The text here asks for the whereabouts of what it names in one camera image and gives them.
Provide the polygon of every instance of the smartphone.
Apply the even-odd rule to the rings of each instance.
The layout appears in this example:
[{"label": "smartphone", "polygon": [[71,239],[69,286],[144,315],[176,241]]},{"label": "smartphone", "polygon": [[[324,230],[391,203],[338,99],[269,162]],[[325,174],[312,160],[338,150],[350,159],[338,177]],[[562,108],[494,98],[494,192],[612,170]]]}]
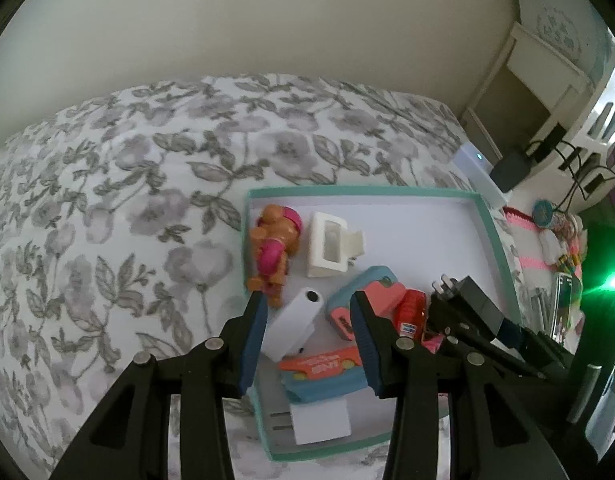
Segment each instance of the smartphone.
[{"label": "smartphone", "polygon": [[550,337],[559,345],[565,342],[565,332],[570,319],[572,277],[557,272],[552,282]]}]

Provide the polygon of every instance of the tray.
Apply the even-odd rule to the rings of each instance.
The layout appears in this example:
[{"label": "tray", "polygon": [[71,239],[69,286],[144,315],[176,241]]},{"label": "tray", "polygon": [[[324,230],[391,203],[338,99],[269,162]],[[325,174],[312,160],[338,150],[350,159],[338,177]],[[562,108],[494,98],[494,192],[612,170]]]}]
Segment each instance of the tray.
[{"label": "tray", "polygon": [[[255,189],[249,192],[246,203],[248,228],[254,226],[268,203],[295,209],[305,225],[301,249],[290,262],[283,290],[285,301],[306,286],[328,298],[368,267],[386,265],[405,286],[427,294],[432,292],[431,282],[443,273],[458,279],[471,275],[509,319],[521,321],[505,253],[489,209],[479,194],[409,187]],[[344,218],[350,230],[361,229],[365,233],[366,253],[357,258],[344,276],[306,276],[309,222],[314,211]],[[247,277],[252,268],[247,232],[244,232],[243,247]],[[351,344],[336,334],[325,316],[317,317],[315,328],[304,346],[304,355]],[[298,446],[278,370],[264,355],[261,355],[250,394],[265,450],[271,460],[282,462],[322,458],[384,442],[391,433],[396,405],[394,399],[377,399],[370,388],[348,394],[351,435]],[[441,408],[440,414],[443,411],[446,406]]]}]

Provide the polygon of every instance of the orange toy figure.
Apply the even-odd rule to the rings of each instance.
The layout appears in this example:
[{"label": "orange toy figure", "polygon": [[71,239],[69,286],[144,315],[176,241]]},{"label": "orange toy figure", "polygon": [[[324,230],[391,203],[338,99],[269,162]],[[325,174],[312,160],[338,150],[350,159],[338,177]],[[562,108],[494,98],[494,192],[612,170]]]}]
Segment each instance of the orange toy figure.
[{"label": "orange toy figure", "polygon": [[248,289],[262,290],[268,304],[283,306],[281,292],[285,285],[288,258],[299,251],[299,237],[303,222],[299,214],[277,204],[265,206],[257,227],[250,229],[252,256],[256,262],[257,276],[248,280]]}]

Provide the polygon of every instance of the wall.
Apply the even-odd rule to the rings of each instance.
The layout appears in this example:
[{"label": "wall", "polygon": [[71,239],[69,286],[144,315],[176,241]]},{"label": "wall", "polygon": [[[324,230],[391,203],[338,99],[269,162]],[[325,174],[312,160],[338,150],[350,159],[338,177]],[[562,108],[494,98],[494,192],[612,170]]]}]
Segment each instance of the wall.
[{"label": "wall", "polygon": [[0,146],[135,84],[288,72],[425,94],[460,112],[516,0],[27,0],[0,38]]}]

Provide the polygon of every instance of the floral bedsheet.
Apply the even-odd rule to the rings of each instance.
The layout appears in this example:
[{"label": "floral bedsheet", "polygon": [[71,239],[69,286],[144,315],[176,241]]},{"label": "floral bedsheet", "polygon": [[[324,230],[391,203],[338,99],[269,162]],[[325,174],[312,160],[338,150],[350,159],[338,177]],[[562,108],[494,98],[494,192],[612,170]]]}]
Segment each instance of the floral bedsheet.
[{"label": "floral bedsheet", "polygon": [[[139,86],[66,108],[0,152],[0,437],[46,479],[107,388],[217,335],[244,307],[252,187],[457,187],[466,140],[440,102],[268,74]],[[517,283],[513,239],[492,211]],[[237,478],[380,478],[387,444],[271,463],[247,399],[226,401]],[[172,403],[170,478],[178,478]]]}]

